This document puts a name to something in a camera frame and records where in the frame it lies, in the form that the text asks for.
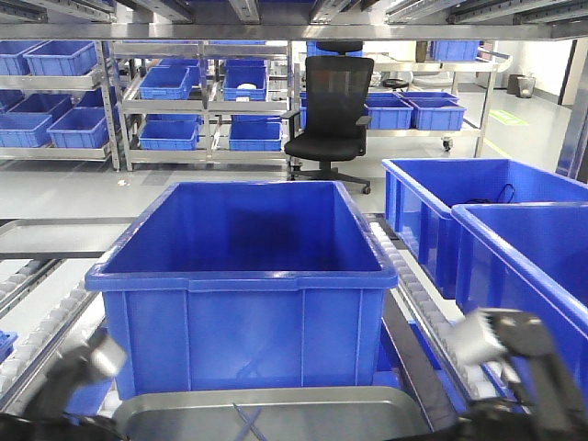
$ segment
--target chair base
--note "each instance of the chair base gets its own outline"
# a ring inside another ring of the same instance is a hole
[[[311,181],[343,181],[361,184],[363,186],[361,192],[364,195],[371,193],[371,182],[361,177],[355,177],[339,173],[337,167],[331,167],[329,162],[320,162],[319,170],[297,170],[294,166],[288,170],[288,180],[294,181],[296,177],[308,177]]]

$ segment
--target white wall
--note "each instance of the white wall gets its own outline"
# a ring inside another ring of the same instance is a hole
[[[556,96],[561,91],[570,49],[571,40],[501,41],[498,44],[498,51],[514,57],[509,74],[533,75],[537,79],[536,88]]]

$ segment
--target chair armrest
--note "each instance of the chair armrest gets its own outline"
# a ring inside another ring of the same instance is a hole
[[[359,119],[356,121],[356,126],[367,127],[370,122],[371,122],[371,117],[368,115],[363,115],[363,116],[359,117]]]
[[[282,119],[292,119],[295,116],[299,115],[299,113],[299,110],[289,110],[288,112],[281,114],[279,117]]]

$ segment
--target chair seat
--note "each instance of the chair seat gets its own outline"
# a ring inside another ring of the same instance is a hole
[[[359,155],[361,140],[302,133],[284,146],[291,156],[311,161],[351,161]]]

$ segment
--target black office chair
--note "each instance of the black office chair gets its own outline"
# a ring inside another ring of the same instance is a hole
[[[366,179],[344,175],[331,162],[351,161],[366,154],[366,129],[370,117],[363,116],[374,61],[369,58],[345,57],[346,52],[360,51],[362,41],[325,41],[318,43],[323,51],[342,56],[316,56],[306,59],[306,128],[300,136],[294,130],[290,111],[282,118],[289,120],[290,141],[286,154],[318,161],[319,170],[289,170],[289,178],[337,180],[362,184],[363,193],[371,191]]]

